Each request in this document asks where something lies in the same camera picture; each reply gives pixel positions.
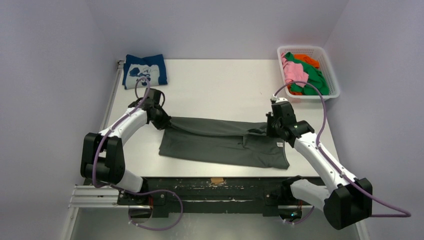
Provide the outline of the dark grey t-shirt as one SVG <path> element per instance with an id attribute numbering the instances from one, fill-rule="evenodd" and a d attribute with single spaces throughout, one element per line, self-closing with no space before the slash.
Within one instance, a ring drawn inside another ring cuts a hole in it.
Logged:
<path id="1" fill-rule="evenodd" d="M 265 122 L 173 117 L 159 155 L 190 161 L 287 170 L 285 147 Z"/>

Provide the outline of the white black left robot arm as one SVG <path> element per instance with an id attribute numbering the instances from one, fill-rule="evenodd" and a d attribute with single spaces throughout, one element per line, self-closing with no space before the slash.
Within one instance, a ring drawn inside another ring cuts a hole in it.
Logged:
<path id="1" fill-rule="evenodd" d="M 146 203 L 149 191 L 143 187 L 141 176 L 126 169 L 124 145 L 145 125 L 153 124 L 157 130 L 170 126 L 171 117 L 163 109 L 165 99 L 162 91 L 148 88 L 112 125 L 98 133 L 88 133 L 83 140 L 81 176 L 100 188 L 111 185 L 130 192 L 130 199 L 138 205 Z"/>

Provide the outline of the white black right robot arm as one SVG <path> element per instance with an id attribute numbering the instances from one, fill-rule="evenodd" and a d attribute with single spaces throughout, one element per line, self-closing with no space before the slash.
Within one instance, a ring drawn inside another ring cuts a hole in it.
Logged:
<path id="1" fill-rule="evenodd" d="M 353 225 L 372 215 L 372 184 L 346 170 L 318 140 L 312 126 L 298 121 L 292 105 L 285 98 L 271 101 L 266 114 L 266 134 L 280 138 L 300 153 L 318 173 L 323 185 L 295 176 L 283 181 L 280 196 L 288 204 L 300 200 L 323 212 L 336 230 Z"/>

